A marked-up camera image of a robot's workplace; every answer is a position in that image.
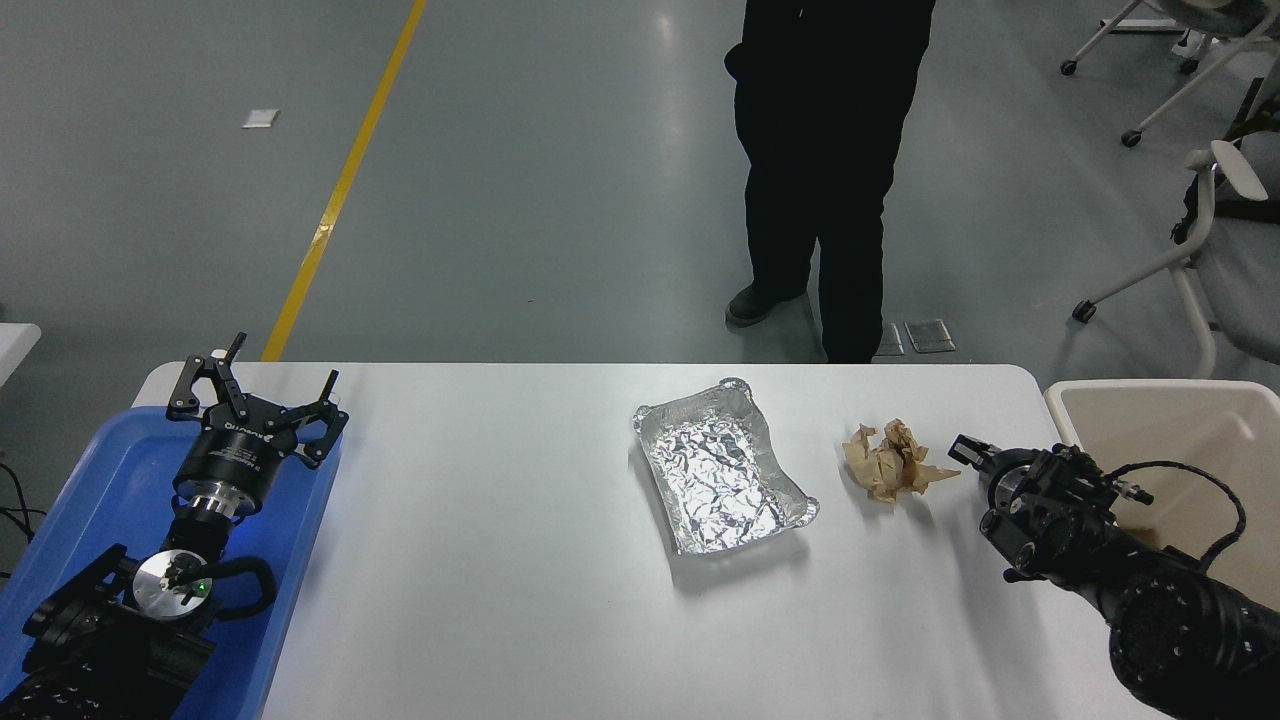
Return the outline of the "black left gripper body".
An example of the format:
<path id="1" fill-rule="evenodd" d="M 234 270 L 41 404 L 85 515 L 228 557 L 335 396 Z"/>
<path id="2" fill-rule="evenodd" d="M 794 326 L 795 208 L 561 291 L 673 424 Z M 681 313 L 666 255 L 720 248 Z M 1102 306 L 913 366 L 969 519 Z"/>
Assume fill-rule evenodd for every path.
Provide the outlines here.
<path id="1" fill-rule="evenodd" d="M 302 425 L 301 416 L 279 407 L 269 409 L 262 420 L 242 421 L 236 413 L 214 407 L 206 418 L 189 409 L 175 419 L 201 425 L 175 474 L 175 495 L 192 500 L 233 493 L 241 503 L 266 501 Z"/>

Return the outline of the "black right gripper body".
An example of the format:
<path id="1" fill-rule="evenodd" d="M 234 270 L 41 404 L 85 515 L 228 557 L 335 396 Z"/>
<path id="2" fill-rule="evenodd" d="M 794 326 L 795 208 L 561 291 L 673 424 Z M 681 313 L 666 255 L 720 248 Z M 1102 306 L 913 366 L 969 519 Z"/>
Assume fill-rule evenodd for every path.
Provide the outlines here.
<path id="1" fill-rule="evenodd" d="M 1024 495 L 1041 495 L 1037 462 L 1044 455 L 1038 448 L 1009 448 L 992 454 L 980 464 L 980 488 L 989 507 L 1009 507 Z"/>

